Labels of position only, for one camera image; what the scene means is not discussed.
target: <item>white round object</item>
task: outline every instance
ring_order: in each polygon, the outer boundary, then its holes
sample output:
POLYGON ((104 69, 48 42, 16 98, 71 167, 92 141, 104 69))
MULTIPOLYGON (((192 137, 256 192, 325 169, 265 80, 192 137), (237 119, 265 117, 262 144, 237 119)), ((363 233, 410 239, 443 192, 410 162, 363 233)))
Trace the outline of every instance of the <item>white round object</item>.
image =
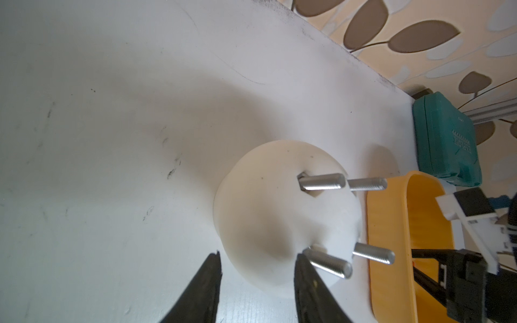
MULTIPOLYGON (((346 176, 313 145, 274 141, 242 157, 214 200, 214 224, 230 261, 251 284, 284 298, 294 297, 298 253, 318 244, 352 262, 362 230, 361 206, 348 185, 309 195, 298 184, 302 172, 346 176)), ((328 287, 339 279, 320 269, 318 274, 328 287)))

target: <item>metal bolt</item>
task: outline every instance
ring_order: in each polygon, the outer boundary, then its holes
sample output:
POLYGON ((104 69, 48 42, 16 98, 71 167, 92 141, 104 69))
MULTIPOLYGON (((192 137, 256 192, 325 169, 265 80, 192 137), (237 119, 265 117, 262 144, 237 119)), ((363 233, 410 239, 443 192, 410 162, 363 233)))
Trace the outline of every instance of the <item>metal bolt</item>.
POLYGON ((317 176, 301 173, 298 175, 298 182, 302 191, 336 190, 346 186, 346 178, 340 173, 317 176))
POLYGON ((382 191, 388 188, 388 181, 382 177, 349 179, 351 191, 382 191))
POLYGON ((304 249, 303 254, 317 268, 321 268, 341 278, 348 279, 352 276, 352 264, 346 260, 311 248, 304 249))
POLYGON ((356 243, 353 253, 356 256, 375 260, 376 262, 387 265, 391 265, 395 262, 395 252, 360 242, 356 243))

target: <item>wall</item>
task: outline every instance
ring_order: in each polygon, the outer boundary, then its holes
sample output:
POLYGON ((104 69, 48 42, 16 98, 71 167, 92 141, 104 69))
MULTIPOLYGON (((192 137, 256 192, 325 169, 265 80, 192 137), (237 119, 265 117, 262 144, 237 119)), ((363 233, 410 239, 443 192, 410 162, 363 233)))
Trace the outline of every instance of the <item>wall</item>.
MULTIPOLYGON (((410 95, 462 112, 517 97, 517 0, 279 1, 410 95)), ((489 196, 517 191, 516 119, 476 126, 489 196)))

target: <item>teal case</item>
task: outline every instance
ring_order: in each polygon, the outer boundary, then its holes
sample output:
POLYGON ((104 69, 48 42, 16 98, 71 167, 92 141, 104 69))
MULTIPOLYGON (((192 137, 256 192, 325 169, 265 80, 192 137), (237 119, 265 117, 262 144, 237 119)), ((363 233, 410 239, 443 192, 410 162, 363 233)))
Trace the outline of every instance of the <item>teal case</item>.
POLYGON ((420 171, 456 186, 481 184, 476 135, 472 120, 440 92, 413 104, 420 171))

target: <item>yellow container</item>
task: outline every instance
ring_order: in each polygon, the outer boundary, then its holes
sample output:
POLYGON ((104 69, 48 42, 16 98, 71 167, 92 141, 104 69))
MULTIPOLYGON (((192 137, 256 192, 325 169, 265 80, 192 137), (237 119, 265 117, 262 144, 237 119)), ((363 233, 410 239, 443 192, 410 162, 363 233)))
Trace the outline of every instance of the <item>yellow container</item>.
POLYGON ((396 255, 390 266, 370 262, 372 308, 379 323, 455 322, 413 279, 414 263, 437 280, 438 262, 411 257, 411 249, 454 249, 451 224, 435 199, 444 194, 438 179, 422 172, 388 178, 386 190, 368 192, 368 243, 396 255))

